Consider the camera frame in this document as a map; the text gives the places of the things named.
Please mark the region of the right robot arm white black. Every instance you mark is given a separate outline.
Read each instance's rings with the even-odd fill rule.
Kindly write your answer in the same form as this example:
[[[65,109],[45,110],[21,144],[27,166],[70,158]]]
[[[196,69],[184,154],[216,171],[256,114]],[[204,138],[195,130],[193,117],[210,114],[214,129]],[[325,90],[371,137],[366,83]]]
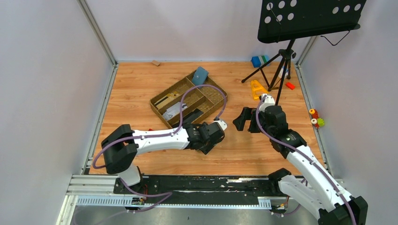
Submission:
[[[362,196],[354,197],[342,187],[313,155],[304,138],[288,127],[286,114],[279,105],[261,110],[244,107],[233,120],[238,131],[246,121],[248,131],[265,133],[272,147],[283,158],[293,164],[306,180],[299,182],[287,169],[279,169],[269,175],[277,189],[293,197],[301,206],[311,212],[320,225],[364,225],[367,219],[368,203]]]

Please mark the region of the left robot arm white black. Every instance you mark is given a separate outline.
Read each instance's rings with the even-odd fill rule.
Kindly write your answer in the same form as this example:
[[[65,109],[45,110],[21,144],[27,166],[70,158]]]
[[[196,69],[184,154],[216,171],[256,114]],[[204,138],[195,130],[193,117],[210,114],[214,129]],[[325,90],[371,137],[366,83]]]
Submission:
[[[226,128],[223,120],[158,131],[132,130],[129,124],[123,124],[101,142],[104,167],[108,174],[117,174],[128,186],[136,185],[141,182],[140,170],[132,163],[136,156],[169,149],[208,154],[224,139]]]

